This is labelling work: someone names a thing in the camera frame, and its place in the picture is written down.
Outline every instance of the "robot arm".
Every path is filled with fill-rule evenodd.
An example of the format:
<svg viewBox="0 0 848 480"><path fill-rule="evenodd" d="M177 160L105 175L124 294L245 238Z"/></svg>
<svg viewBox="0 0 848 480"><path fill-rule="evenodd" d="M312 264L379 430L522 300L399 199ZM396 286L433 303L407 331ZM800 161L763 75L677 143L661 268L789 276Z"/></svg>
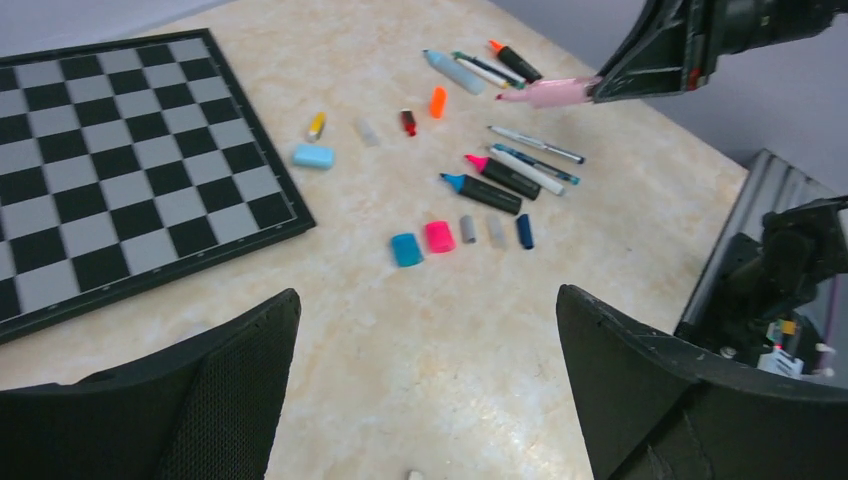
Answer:
<svg viewBox="0 0 848 480"><path fill-rule="evenodd" d="M838 13L848 0L647 0L587 93L602 103L696 90L719 55L814 37Z"/></svg>

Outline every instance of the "black mesh texture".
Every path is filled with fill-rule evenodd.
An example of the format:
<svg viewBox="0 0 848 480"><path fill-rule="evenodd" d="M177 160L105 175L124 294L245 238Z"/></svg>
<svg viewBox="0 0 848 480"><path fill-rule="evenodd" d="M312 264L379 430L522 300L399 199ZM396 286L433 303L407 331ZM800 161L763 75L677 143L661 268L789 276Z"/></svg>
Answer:
<svg viewBox="0 0 848 480"><path fill-rule="evenodd" d="M297 324L292 296L208 356L183 405L156 478L263 478L285 397Z"/></svg>

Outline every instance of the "gray pen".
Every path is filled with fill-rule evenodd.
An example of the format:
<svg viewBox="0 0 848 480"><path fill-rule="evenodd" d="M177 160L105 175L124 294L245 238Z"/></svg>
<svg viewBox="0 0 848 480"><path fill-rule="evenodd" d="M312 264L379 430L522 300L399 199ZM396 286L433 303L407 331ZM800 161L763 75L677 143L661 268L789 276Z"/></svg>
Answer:
<svg viewBox="0 0 848 480"><path fill-rule="evenodd" d="M544 150L546 152L556 153L557 155L561 155L578 165L586 161L586 157L577 155L573 152L569 152L564 148L559 148L555 145L551 145L550 143L543 142L538 138L528 137L523 133L518 133L503 127L495 127L492 125L489 125L489 130L497 133L498 135L502 135L510 140L514 140L518 143L523 143L524 145L529 145L533 148L538 148L539 150Z"/></svg>

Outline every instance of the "pink highlighter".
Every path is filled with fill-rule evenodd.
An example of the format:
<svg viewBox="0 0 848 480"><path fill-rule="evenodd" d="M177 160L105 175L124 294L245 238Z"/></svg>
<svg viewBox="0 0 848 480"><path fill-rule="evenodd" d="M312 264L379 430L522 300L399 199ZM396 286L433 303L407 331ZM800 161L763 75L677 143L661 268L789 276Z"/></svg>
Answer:
<svg viewBox="0 0 848 480"><path fill-rule="evenodd" d="M495 97L505 102L529 103L535 108L567 107L589 103L589 87L601 81L600 77L576 77L564 80L535 82L524 90L506 92Z"/></svg>

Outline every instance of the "light blue cap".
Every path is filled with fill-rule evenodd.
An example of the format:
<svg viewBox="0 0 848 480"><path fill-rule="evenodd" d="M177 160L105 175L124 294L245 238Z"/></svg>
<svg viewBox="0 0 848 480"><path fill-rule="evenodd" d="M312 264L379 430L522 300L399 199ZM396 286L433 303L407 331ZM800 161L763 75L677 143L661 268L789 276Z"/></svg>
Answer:
<svg viewBox="0 0 848 480"><path fill-rule="evenodd" d="M424 261L424 255L421 254L421 247L415 240L415 234L401 233L395 235L392 237L391 243L398 267L411 267Z"/></svg>
<svg viewBox="0 0 848 480"><path fill-rule="evenodd" d="M294 151L292 163L300 167L328 170L335 163L335 157L336 152L332 148L301 144Z"/></svg>

